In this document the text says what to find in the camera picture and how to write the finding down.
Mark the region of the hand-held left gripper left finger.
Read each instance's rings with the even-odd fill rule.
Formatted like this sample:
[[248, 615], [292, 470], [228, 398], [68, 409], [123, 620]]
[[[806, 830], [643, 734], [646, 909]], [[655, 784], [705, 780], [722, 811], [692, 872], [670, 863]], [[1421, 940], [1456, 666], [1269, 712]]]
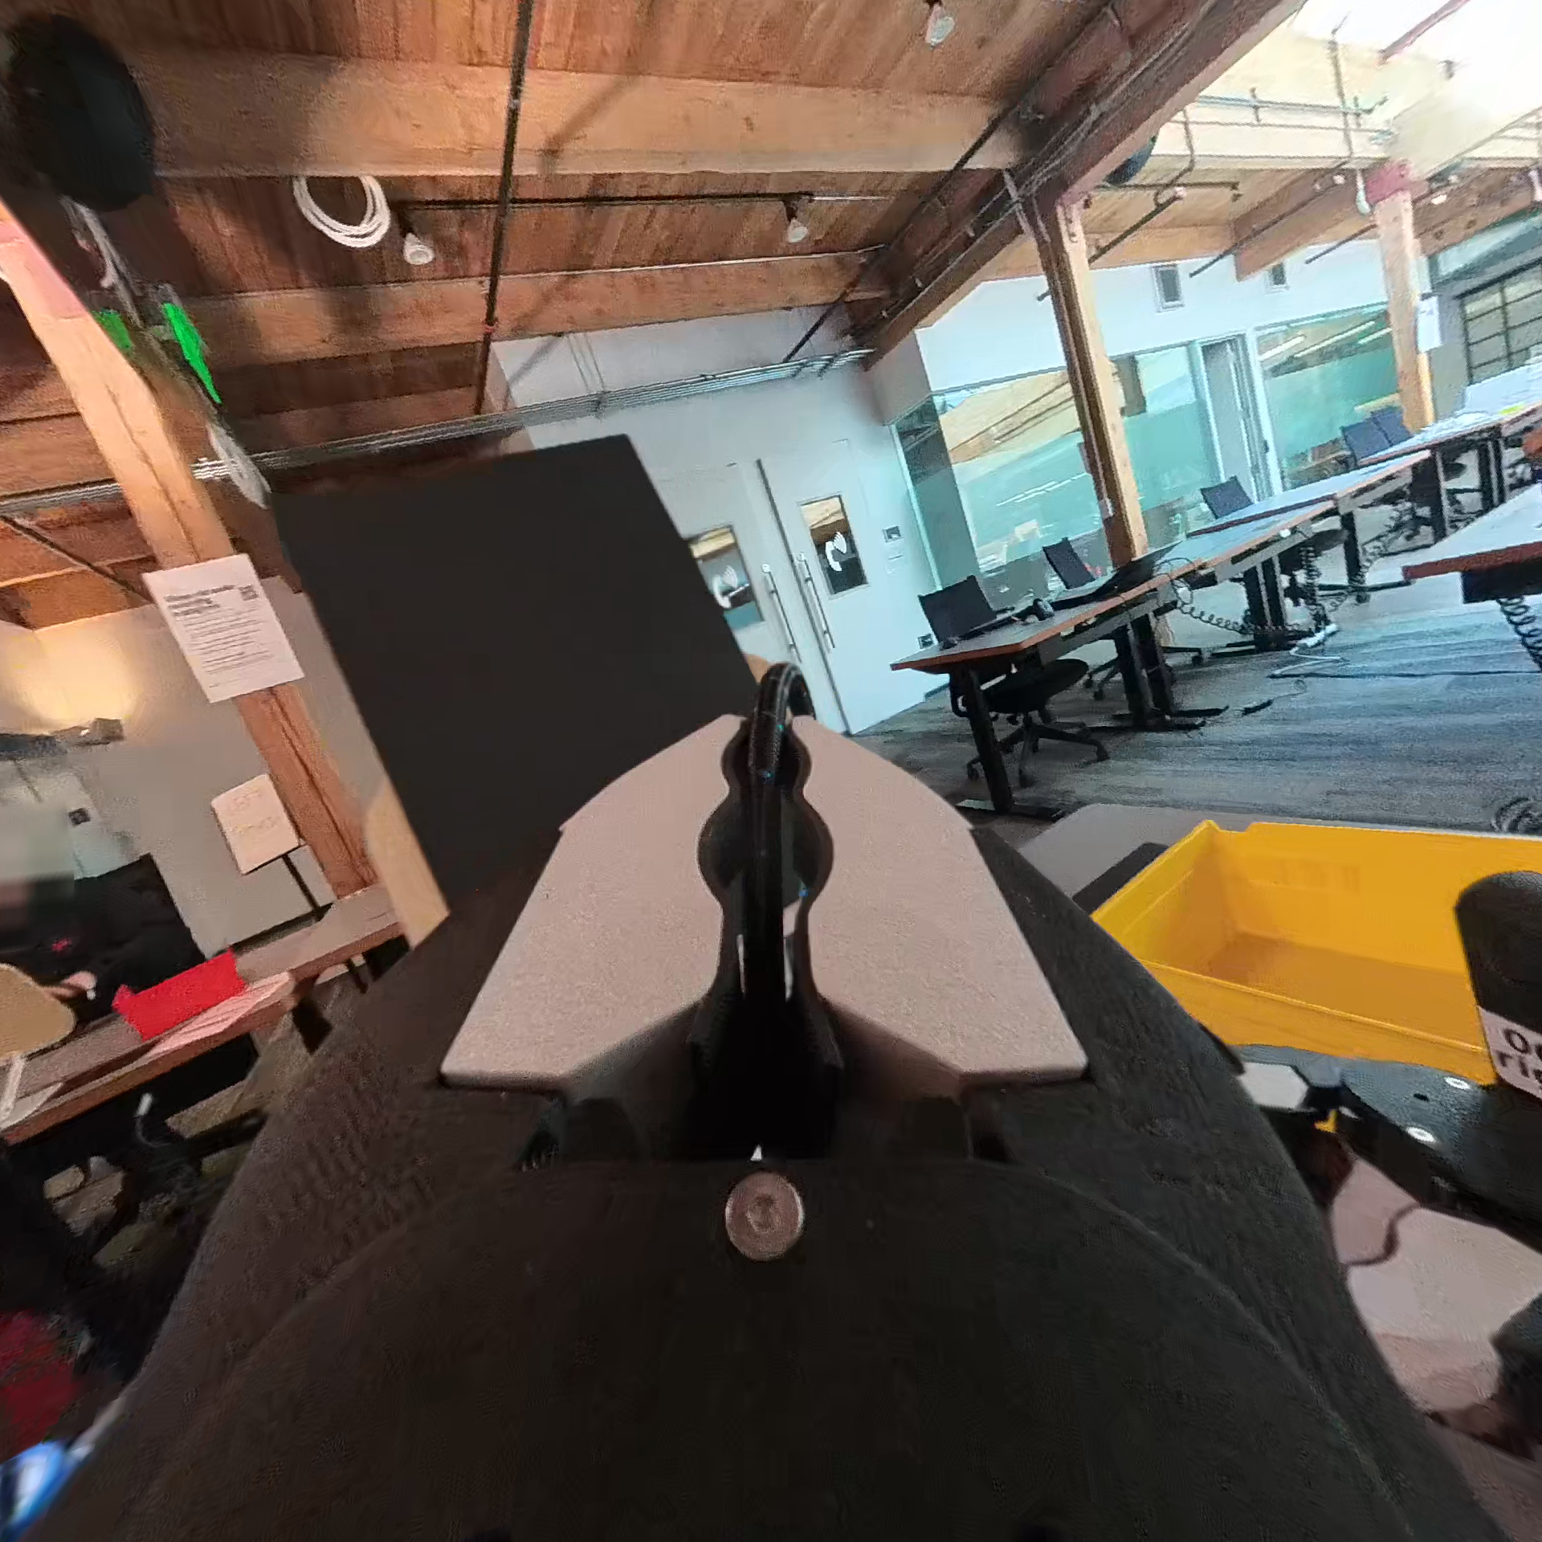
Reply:
[[723, 910], [701, 837], [742, 727], [709, 721], [567, 819], [444, 1054], [448, 1087], [606, 1094], [703, 1000]]

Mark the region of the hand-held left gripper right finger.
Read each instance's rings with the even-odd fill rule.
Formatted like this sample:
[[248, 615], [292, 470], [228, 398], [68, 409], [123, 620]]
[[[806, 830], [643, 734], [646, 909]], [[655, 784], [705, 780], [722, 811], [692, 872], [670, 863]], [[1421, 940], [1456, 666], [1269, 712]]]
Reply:
[[1087, 1054], [975, 828], [920, 780], [815, 720], [793, 736], [828, 835], [808, 910], [815, 988], [870, 1087], [1080, 1079]]

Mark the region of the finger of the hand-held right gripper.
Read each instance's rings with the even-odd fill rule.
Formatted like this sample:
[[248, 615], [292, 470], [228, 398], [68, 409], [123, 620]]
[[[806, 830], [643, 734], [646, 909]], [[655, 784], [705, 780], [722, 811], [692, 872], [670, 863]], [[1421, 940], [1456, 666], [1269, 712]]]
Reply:
[[1324, 1138], [1324, 1224], [1355, 1309], [1430, 1415], [1511, 1415], [1494, 1338], [1538, 1296], [1538, 1254], [1439, 1213]]

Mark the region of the yellow plastic bin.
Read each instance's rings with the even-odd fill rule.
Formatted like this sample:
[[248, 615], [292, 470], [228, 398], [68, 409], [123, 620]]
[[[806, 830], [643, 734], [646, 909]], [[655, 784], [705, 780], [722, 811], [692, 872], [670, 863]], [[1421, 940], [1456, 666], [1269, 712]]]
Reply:
[[1456, 899], [1537, 874], [1531, 835], [1206, 821], [1092, 918], [1236, 1048], [1434, 1067], [1487, 1085]]

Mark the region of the black sheet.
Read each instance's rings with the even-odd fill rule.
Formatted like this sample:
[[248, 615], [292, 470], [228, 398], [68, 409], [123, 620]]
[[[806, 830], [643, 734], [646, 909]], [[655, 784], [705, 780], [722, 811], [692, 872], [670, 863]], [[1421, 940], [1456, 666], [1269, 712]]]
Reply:
[[1168, 854], [1166, 843], [1144, 841], [1074, 892], [1074, 903], [1087, 914], [1100, 910], [1111, 898], [1140, 877]]

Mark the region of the black office chair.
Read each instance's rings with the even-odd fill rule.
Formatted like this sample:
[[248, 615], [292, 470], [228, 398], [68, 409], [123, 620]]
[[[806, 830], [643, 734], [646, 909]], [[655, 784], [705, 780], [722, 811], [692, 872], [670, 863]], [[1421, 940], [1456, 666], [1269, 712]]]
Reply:
[[[1054, 617], [1054, 608], [1032, 593], [1004, 609], [995, 608], [975, 576], [922, 593], [918, 604], [934, 644], [942, 648], [977, 641], [993, 630]], [[1039, 751], [1043, 740], [1085, 745], [1092, 751], [1096, 762], [1109, 760], [1105, 743], [1087, 723], [1057, 725], [1050, 710], [1052, 701], [1068, 692], [1087, 674], [1089, 665], [1083, 661], [1041, 663], [1032, 652], [986, 666], [986, 674], [980, 677], [982, 701], [990, 720], [1008, 720], [1013, 725], [1008, 738], [999, 742], [999, 747], [1004, 751], [1017, 749], [1015, 778], [1019, 788], [1030, 786], [1028, 758]]]

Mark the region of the wooden office table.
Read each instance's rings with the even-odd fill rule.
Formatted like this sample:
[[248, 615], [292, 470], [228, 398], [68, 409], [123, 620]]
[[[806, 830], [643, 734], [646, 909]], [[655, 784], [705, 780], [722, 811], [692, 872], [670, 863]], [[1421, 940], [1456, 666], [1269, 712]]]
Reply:
[[997, 740], [986, 685], [1010, 683], [1023, 672], [1023, 665], [1030, 666], [1030, 685], [1050, 701], [1054, 694], [1048, 685], [1057, 661], [1092, 642], [1113, 641], [1125, 696], [1124, 712], [1109, 721], [1092, 723], [1081, 738], [1068, 725], [1048, 721], [1039, 710], [1021, 716], [1012, 745], [1026, 754], [1034, 740], [1072, 745], [1092, 742], [1096, 758], [1107, 760], [1107, 745], [1096, 738], [1100, 729], [1107, 734], [1180, 734], [1202, 731], [1210, 720], [1225, 714], [1223, 707], [1184, 709], [1177, 703], [1164, 648], [1155, 637], [1153, 620], [1158, 608], [1166, 606], [1173, 586], [1191, 571], [1195, 565], [1158, 571], [1146, 584], [1102, 600], [1054, 611], [1046, 619], [1012, 622], [949, 646], [933, 644], [892, 665], [892, 670], [944, 677], [951, 699], [962, 705], [975, 742], [979, 775], [988, 791], [984, 799], [955, 800], [962, 815], [1050, 822], [1072, 811], [1068, 804], [1028, 797], [1028, 762], [1021, 760], [1012, 773]]
[[145, 1089], [242, 1035], [281, 1022], [316, 980], [386, 942], [404, 938], [389, 896], [375, 887], [340, 899], [321, 920], [286, 938], [237, 955], [242, 995], [204, 1011], [182, 1028], [143, 1045], [118, 1019], [26, 1061], [17, 1111], [4, 1123], [9, 1145]]
[[1408, 584], [1456, 575], [1465, 604], [1498, 604], [1540, 597], [1540, 486], [1515, 492], [1437, 545], [1408, 553]]
[[1370, 604], [1404, 587], [1373, 580], [1371, 567], [1401, 542], [1450, 531], [1450, 501], [1436, 453], [1403, 450], [1214, 514], [1204, 534], [1274, 531], [1223, 564], [1241, 582], [1247, 606], [1237, 622], [1221, 622], [1237, 641], [1228, 650], [1291, 650], [1318, 637], [1338, 604]]

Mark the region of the white door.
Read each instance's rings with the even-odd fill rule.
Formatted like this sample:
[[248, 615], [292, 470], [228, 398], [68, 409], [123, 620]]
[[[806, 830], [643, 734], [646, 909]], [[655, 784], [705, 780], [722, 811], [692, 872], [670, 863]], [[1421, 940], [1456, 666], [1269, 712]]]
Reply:
[[782, 657], [800, 666], [819, 721], [846, 732], [852, 723], [834, 666], [834, 633], [824, 626], [821, 602], [804, 580], [788, 510], [762, 455], [755, 461], [755, 477], [764, 496], [769, 529], [762, 562], [769, 622], [775, 626]]

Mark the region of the white paper notice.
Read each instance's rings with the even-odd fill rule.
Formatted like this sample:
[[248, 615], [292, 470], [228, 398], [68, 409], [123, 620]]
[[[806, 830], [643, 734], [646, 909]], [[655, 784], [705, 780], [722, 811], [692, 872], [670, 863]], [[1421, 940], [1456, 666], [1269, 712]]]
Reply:
[[143, 584], [209, 703], [303, 679], [259, 573], [244, 553], [154, 569]]
[[219, 793], [209, 808], [241, 876], [303, 848], [303, 837], [266, 773]]

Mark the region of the red plastic bin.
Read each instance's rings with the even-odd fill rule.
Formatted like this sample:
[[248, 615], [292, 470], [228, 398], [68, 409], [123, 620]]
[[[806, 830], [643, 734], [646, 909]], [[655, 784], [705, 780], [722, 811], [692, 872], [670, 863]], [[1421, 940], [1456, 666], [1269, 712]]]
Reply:
[[235, 953], [222, 951], [167, 980], [136, 991], [119, 986], [110, 1000], [112, 1011], [129, 1024], [145, 1045], [182, 1030], [209, 1010], [239, 999], [244, 980]]

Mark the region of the black round ceiling speaker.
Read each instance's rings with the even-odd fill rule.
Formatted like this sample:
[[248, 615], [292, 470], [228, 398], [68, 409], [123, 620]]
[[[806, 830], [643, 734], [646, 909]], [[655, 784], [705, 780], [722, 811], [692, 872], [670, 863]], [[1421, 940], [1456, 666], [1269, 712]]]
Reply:
[[158, 191], [158, 134], [123, 57], [63, 13], [28, 13], [4, 40], [17, 147], [52, 193], [119, 213]]

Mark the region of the black board with tan frame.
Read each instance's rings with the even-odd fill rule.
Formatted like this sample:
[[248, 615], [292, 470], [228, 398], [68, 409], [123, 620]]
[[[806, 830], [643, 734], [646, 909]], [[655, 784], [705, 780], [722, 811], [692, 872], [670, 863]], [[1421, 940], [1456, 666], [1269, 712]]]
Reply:
[[454, 938], [562, 822], [758, 687], [628, 437], [275, 494], [275, 527]]

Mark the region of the wooden support post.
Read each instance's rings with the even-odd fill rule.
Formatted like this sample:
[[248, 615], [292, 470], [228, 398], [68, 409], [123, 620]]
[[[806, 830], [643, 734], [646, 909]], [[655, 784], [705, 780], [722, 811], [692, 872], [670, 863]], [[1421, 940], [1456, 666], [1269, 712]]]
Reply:
[[1096, 312], [1081, 207], [1039, 195], [1030, 204], [1034, 244], [1054, 308], [1085, 463], [1114, 565], [1149, 549], [1125, 433], [1116, 371]]
[[1430, 362], [1419, 345], [1421, 250], [1414, 204], [1421, 191], [1425, 184], [1415, 178], [1406, 160], [1381, 163], [1366, 182], [1386, 292], [1401, 417], [1412, 431], [1430, 428], [1436, 417]]
[[[195, 475], [171, 415], [174, 393], [147, 378], [88, 314], [81, 297], [9, 206], [2, 215], [2, 266], [22, 316], [59, 373], [86, 431], [119, 485], [129, 510], [158, 560], [154, 576], [231, 560], [237, 547], [215, 490]], [[275, 789], [310, 846], [334, 894], [375, 883], [356, 800], [321, 740], [296, 681], [274, 670], [242, 668], [233, 701]]]

